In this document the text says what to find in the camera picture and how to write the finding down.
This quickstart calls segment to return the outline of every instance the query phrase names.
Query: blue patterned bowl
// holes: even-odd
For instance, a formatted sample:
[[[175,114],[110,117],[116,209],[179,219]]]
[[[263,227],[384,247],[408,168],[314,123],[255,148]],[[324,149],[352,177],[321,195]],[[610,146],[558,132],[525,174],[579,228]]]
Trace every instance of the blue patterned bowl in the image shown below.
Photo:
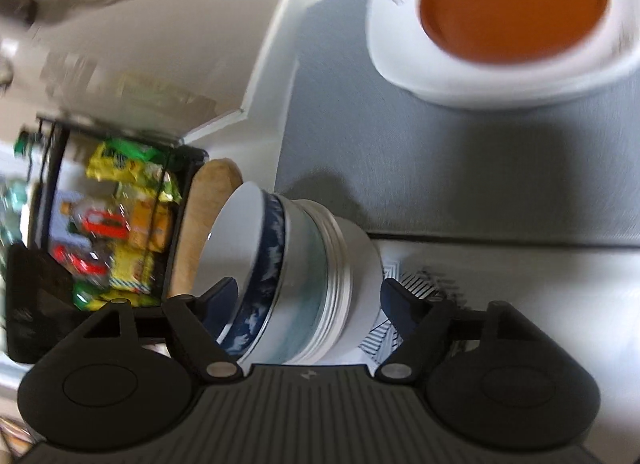
[[[262,192],[264,220],[258,254],[238,313],[220,342],[225,351],[240,357],[256,339],[273,303],[282,269],[285,221],[282,204],[273,195]]]
[[[242,368],[284,364],[295,357],[314,336],[326,300],[328,269],[320,231],[295,202],[278,199],[287,231],[280,281],[262,332],[239,360]]]

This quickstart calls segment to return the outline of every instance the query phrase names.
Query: wooden lid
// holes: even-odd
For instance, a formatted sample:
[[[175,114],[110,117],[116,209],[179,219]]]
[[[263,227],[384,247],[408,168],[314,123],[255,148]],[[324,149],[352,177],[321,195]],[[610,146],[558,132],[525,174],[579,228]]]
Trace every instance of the wooden lid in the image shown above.
[[[559,54],[586,37],[608,0],[421,0],[427,35],[454,56],[518,63]]]

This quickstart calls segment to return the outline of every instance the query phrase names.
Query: stack of bowls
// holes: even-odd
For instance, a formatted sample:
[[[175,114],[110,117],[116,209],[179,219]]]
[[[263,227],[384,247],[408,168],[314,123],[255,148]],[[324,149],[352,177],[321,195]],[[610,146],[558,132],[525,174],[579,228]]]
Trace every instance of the stack of bowls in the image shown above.
[[[239,296],[218,342],[245,369],[311,365],[347,353],[380,309],[380,257],[360,228],[316,202],[294,202],[250,182],[216,219],[193,293],[224,276],[238,281]]]

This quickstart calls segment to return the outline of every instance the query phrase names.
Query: striped towel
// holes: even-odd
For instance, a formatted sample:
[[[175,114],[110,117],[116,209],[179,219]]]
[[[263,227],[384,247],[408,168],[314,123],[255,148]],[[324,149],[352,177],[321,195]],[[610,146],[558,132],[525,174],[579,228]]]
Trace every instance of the striped towel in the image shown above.
[[[427,268],[415,273],[404,272],[399,278],[399,282],[421,300],[448,298],[454,300],[458,305],[464,303],[463,296],[455,281],[448,279],[444,274],[430,272]],[[360,343],[359,348],[379,365],[398,348],[402,343],[402,338],[382,310],[380,310],[375,325],[369,335]]]

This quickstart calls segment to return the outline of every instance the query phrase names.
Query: kitchen counter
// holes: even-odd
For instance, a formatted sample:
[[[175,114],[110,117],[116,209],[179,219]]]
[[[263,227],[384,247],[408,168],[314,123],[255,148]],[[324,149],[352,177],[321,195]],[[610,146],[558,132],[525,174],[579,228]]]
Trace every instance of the kitchen counter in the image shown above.
[[[373,67],[366,1],[305,17],[276,191],[368,232],[640,246],[640,73],[540,108],[431,105]]]

